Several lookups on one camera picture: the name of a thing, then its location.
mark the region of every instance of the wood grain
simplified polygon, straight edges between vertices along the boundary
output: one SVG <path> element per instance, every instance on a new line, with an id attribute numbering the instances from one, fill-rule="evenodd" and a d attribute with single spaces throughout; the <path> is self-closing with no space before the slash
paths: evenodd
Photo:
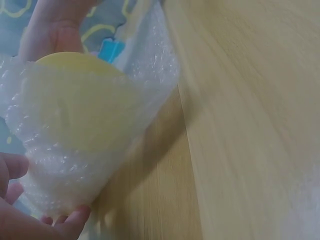
<path id="1" fill-rule="evenodd" d="M 164 8 L 203 238 L 319 239 L 320 1 Z"/>
<path id="2" fill-rule="evenodd" d="M 94 204 L 81 240 L 202 239 L 178 89 Z"/>
<path id="3" fill-rule="evenodd" d="M 320 1 L 163 8 L 179 93 L 97 200 L 100 239 L 319 239 Z"/>

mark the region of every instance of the blue plastic piece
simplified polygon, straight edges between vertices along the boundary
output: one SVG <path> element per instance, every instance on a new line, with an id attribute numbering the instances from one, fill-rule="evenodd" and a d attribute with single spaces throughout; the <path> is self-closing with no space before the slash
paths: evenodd
<path id="1" fill-rule="evenodd" d="M 112 64 L 125 49 L 125 46 L 126 44 L 124 42 L 113 41 L 110 38 L 105 39 L 102 42 L 98 58 Z"/>

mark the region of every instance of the yellow lid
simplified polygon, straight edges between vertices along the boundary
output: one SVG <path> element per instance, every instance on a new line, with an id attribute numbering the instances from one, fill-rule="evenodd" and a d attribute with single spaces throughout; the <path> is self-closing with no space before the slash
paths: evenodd
<path id="1" fill-rule="evenodd" d="M 37 63 L 58 69 L 32 75 L 23 85 L 22 105 L 53 144 L 100 152 L 128 142 L 140 94 L 124 73 L 77 52 L 54 53 Z"/>

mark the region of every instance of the hand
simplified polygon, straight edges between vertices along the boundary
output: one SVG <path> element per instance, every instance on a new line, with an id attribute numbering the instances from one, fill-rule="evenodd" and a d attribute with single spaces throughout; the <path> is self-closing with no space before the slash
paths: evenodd
<path id="1" fill-rule="evenodd" d="M 27 173 L 29 161 L 19 155 L 0 153 L 0 239 L 14 240 L 77 240 L 90 216 L 90 208 L 79 207 L 70 216 L 41 221 L 23 214 L 12 204 L 22 194 L 19 183 L 9 184 Z"/>
<path id="2" fill-rule="evenodd" d="M 97 0 L 38 0 L 22 37 L 18 56 L 24 61 L 58 52 L 83 52 L 80 24 Z"/>

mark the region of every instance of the plastic bubble wrap bag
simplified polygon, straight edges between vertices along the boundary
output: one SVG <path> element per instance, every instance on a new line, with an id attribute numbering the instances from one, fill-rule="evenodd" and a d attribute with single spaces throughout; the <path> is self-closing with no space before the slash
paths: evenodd
<path id="1" fill-rule="evenodd" d="M 26 149 L 20 200 L 38 216 L 91 204 L 177 85 L 160 3 L 138 0 L 135 8 L 99 53 L 117 70 L 87 73 L 0 56 L 0 117 Z"/>

